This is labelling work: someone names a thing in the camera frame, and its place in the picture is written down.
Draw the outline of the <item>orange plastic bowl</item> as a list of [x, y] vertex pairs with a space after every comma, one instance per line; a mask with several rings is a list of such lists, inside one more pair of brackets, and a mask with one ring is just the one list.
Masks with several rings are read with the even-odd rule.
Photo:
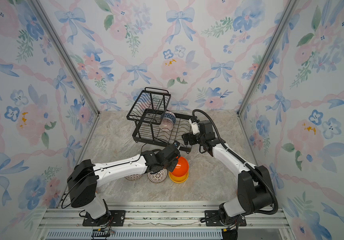
[[171, 172], [175, 177], [183, 177], [189, 172], [189, 163], [186, 158], [180, 157], [175, 169]]

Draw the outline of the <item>white lattice pattern bowl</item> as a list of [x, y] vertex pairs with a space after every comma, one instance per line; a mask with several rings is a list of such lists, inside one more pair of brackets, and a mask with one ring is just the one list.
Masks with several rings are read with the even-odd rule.
[[155, 174], [148, 173], [147, 177], [152, 183], [159, 184], [159, 183], [164, 182], [166, 178], [168, 177], [168, 170], [163, 169], [160, 172], [155, 173]]

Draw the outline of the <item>brown dotted pattern bowl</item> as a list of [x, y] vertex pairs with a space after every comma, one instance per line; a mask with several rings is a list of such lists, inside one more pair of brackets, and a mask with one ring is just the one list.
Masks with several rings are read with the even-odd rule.
[[125, 179], [127, 179], [128, 181], [137, 181], [141, 179], [142, 176], [143, 174], [134, 174], [134, 175], [126, 176]]

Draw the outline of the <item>blue triangle pattern bowl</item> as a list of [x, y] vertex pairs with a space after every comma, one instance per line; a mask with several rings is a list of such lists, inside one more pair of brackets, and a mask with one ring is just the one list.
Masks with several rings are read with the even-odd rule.
[[172, 122], [173, 124], [176, 123], [176, 116], [174, 113], [172, 113], [171, 111], [166, 111], [163, 117], [164, 120], [169, 120], [170, 122]]

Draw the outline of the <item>pink striped bowl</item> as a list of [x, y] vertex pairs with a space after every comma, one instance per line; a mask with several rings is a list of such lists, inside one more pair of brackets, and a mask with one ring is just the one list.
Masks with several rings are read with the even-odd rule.
[[159, 128], [163, 132], [171, 132], [174, 128], [174, 122], [169, 118], [163, 118]]

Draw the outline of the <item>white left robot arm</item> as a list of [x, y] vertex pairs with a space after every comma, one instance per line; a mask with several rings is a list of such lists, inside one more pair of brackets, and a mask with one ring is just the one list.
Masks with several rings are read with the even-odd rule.
[[96, 189], [108, 182], [130, 175], [157, 174], [162, 170], [173, 171], [177, 166], [180, 143], [174, 142], [162, 150], [144, 151], [134, 157], [120, 161], [93, 164], [84, 160], [78, 164], [67, 179], [68, 193], [72, 208], [84, 208], [96, 220], [107, 214], [104, 201], [96, 196]]

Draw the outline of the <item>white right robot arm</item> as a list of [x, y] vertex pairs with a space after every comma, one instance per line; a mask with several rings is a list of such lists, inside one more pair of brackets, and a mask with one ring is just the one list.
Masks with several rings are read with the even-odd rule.
[[183, 134], [184, 143], [199, 145], [200, 150], [222, 162], [237, 177], [237, 196], [219, 206], [221, 223], [229, 226], [245, 215], [276, 213], [277, 199], [269, 171], [263, 166], [246, 161], [234, 152], [217, 136], [211, 121], [195, 121], [191, 118], [189, 123], [192, 131]]

